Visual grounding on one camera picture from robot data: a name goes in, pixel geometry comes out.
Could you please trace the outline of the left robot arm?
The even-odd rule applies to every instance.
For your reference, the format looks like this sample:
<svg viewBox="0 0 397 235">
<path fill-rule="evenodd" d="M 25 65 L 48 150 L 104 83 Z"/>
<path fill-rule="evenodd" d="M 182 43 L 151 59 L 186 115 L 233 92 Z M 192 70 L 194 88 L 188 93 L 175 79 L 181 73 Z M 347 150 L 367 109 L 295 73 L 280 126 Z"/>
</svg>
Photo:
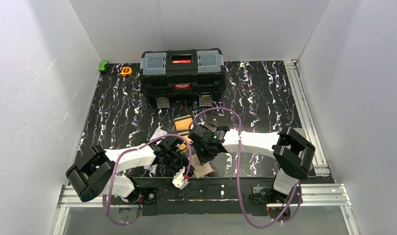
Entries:
<svg viewBox="0 0 397 235">
<path fill-rule="evenodd" d="M 172 184 L 184 189 L 192 174 L 192 156 L 186 157 L 179 147 L 184 144 L 191 150 L 187 138 L 166 134 L 142 145 L 117 150 L 104 150 L 92 146 L 75 160 L 65 175 L 82 202 L 99 195 L 116 195 L 127 198 L 136 191 L 130 178 L 117 173 L 132 168 L 163 164 L 175 171 Z"/>
</svg>

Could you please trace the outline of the tan card holder with sleeves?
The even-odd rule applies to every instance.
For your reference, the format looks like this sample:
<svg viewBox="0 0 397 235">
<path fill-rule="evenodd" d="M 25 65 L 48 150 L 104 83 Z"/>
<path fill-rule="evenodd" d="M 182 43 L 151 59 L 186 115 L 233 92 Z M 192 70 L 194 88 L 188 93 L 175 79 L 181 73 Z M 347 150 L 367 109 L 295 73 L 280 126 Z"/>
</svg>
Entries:
<svg viewBox="0 0 397 235">
<path fill-rule="evenodd" d="M 201 164 L 197 154 L 192 155 L 191 170 L 196 179 L 203 178 L 204 176 L 214 172 L 209 162 Z"/>
</svg>

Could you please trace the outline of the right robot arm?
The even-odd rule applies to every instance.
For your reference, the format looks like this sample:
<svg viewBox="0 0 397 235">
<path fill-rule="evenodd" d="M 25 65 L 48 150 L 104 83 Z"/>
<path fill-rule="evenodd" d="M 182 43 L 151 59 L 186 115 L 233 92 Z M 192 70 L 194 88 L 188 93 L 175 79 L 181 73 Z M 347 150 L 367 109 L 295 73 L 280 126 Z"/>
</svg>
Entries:
<svg viewBox="0 0 397 235">
<path fill-rule="evenodd" d="M 250 153 L 271 157 L 280 166 L 273 191 L 287 195 L 298 180 L 306 180 L 313 168 L 315 146 L 298 129 L 282 128 L 278 132 L 255 133 L 230 130 L 216 126 L 211 130 L 197 125 L 190 131 L 196 154 L 202 164 L 213 160 L 220 153 Z"/>
</svg>

